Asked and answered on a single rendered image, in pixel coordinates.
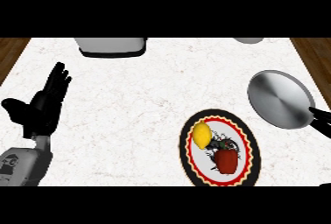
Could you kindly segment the yellow lemon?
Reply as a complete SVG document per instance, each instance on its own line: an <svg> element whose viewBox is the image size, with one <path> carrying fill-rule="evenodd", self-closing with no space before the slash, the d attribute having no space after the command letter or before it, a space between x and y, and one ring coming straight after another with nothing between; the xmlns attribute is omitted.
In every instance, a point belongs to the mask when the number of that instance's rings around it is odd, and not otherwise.
<svg viewBox="0 0 331 224"><path fill-rule="evenodd" d="M192 129L192 140L201 150L208 145L211 138L213 132L208 124L205 122L196 123Z"/></svg>

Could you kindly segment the grey round object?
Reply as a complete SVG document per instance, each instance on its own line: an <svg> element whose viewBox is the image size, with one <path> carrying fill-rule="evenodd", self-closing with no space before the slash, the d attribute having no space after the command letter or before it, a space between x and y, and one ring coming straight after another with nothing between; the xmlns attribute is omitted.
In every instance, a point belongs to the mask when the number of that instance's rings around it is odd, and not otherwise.
<svg viewBox="0 0 331 224"><path fill-rule="evenodd" d="M233 38L238 42L244 43L244 44L257 44L258 42L263 41L264 38Z"/></svg>

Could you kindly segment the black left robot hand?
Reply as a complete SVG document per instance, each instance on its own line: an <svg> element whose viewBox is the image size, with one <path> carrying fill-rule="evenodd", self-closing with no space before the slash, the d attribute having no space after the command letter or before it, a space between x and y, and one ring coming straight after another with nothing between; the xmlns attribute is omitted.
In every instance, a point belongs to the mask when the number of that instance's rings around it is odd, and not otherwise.
<svg viewBox="0 0 331 224"><path fill-rule="evenodd" d="M22 125L25 139L50 136L56 131L69 82L65 64L57 62L47 76L44 88L35 93L31 102L23 103L15 98L3 99L1 106L10 121Z"/></svg>

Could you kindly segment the white appliance with black base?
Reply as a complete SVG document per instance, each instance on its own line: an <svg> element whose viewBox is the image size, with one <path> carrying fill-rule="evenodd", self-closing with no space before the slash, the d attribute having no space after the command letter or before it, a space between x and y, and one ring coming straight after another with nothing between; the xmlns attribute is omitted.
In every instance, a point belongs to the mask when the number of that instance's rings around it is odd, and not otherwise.
<svg viewBox="0 0 331 224"><path fill-rule="evenodd" d="M75 38L78 50L90 58L139 57L146 52L146 38Z"/></svg>

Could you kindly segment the black red patterned plate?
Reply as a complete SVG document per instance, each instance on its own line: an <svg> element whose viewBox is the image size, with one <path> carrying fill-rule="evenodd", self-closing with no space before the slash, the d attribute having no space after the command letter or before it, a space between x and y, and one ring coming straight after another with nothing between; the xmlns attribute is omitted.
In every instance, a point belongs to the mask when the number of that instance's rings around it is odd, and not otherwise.
<svg viewBox="0 0 331 224"><path fill-rule="evenodd" d="M199 122L211 128L211 141L202 150L192 140L192 129ZM238 167L235 174L220 174L214 154L229 149L238 153ZM261 166L260 149L251 130L230 112L207 109L189 118L180 131L180 163L196 186L254 185Z"/></svg>

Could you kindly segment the red bell pepper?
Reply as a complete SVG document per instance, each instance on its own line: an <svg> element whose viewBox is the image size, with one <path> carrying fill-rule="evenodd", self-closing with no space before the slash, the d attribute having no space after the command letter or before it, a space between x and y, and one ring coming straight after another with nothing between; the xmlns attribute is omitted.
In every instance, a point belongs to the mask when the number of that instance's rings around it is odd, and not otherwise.
<svg viewBox="0 0 331 224"><path fill-rule="evenodd" d="M219 150L214 154L214 163L220 174L235 174L238 167L238 153L233 149Z"/></svg>

